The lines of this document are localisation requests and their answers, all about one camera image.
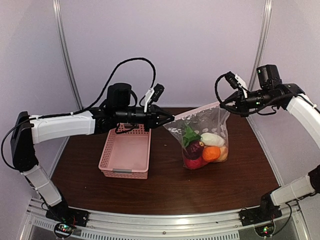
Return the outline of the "white radish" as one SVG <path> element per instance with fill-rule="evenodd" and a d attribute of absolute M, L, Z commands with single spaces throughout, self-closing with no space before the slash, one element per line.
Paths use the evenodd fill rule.
<path fill-rule="evenodd" d="M 198 141 L 201 136 L 196 133 L 189 125 L 185 125 L 184 135 L 182 136 L 183 146 L 186 148 L 191 142 Z"/>
<path fill-rule="evenodd" d="M 205 146 L 222 147 L 225 144 L 225 140 L 221 136 L 214 133 L 205 132 L 201 134 L 200 137 Z"/>

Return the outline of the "clear zip top bag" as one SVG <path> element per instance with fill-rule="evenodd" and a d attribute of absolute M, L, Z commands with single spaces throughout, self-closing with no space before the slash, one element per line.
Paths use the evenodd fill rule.
<path fill-rule="evenodd" d="M 164 125 L 181 145 L 185 168 L 196 170 L 228 159 L 229 116 L 219 102 L 214 102 L 180 113 L 174 121 Z"/>

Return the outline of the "yellow peach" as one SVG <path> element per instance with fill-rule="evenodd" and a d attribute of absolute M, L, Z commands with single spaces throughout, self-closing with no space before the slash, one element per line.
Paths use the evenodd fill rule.
<path fill-rule="evenodd" d="M 220 156 L 216 160 L 217 163 L 225 162 L 228 158 L 229 149 L 227 146 L 222 146 L 220 149 Z"/>

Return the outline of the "pink plastic basket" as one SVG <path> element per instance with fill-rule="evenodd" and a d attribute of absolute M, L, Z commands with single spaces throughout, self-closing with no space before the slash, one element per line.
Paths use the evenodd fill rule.
<path fill-rule="evenodd" d="M 100 161 L 99 170 L 108 178 L 148 178 L 152 131 L 142 124 L 135 127 L 121 123 L 109 131 Z"/>

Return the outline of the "red apple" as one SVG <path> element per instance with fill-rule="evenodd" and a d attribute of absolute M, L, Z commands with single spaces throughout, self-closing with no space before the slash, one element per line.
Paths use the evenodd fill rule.
<path fill-rule="evenodd" d="M 189 159 L 184 157 L 183 162 L 184 162 L 184 166 L 189 170 L 200 169 L 208 164 L 208 162 L 203 160 L 202 157 L 199 157 L 197 159 Z"/>

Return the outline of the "orange tangerine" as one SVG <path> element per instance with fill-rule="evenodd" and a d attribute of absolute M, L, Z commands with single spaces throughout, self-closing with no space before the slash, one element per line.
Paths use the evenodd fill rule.
<path fill-rule="evenodd" d="M 208 146 L 203 149 L 202 158 L 206 162 L 214 162 L 221 155 L 221 150 L 218 146 Z"/>

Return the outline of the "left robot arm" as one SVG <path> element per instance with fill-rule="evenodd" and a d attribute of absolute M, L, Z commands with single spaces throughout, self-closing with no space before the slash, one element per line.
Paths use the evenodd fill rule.
<path fill-rule="evenodd" d="M 41 168 L 34 145 L 63 137 L 104 134 L 120 124 L 143 125 L 148 131 L 170 123 L 175 117 L 155 105 L 164 89 L 161 84 L 150 88 L 143 107 L 130 105 L 131 98 L 137 97 L 130 84 L 115 83 L 108 87 L 106 99 L 98 107 L 56 115 L 20 112 L 15 126 L 6 133 L 11 137 L 12 164 L 8 167 L 34 187 L 55 220 L 67 222 L 75 216 L 74 211 Z"/>

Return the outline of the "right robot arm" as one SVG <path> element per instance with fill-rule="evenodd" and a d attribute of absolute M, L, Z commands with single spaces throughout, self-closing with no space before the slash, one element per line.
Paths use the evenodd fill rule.
<path fill-rule="evenodd" d="M 309 133 L 314 142 L 320 143 L 320 111 L 305 92 L 295 83 L 283 83 L 276 65 L 267 64 L 256 69 L 260 89 L 249 91 L 239 75 L 231 71 L 215 81 L 215 96 L 221 108 L 231 114 L 249 117 L 261 114 L 267 107 L 275 114 L 284 109 L 295 117 Z M 240 216 L 245 220 L 253 217 L 269 221 L 282 215 L 280 206 L 294 200 L 311 197 L 320 192 L 320 168 L 307 175 L 266 193 L 259 207 L 244 210 Z"/>

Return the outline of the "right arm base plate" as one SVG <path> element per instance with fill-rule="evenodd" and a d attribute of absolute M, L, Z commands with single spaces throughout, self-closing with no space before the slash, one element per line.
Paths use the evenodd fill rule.
<path fill-rule="evenodd" d="M 261 208 L 242 208 L 239 212 L 239 219 L 242 226 L 256 225 L 263 222 L 268 222 L 276 218 L 280 218 L 283 214 L 279 208 L 272 210 L 271 212 L 263 212 Z"/>

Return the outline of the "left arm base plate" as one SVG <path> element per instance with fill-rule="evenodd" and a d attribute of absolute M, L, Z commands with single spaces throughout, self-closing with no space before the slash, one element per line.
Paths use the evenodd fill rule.
<path fill-rule="evenodd" d="M 69 208 L 63 213 L 54 213 L 52 210 L 47 210 L 45 217 L 61 223 L 67 223 L 72 227 L 86 227 L 89 218 L 89 212 L 75 208 Z"/>

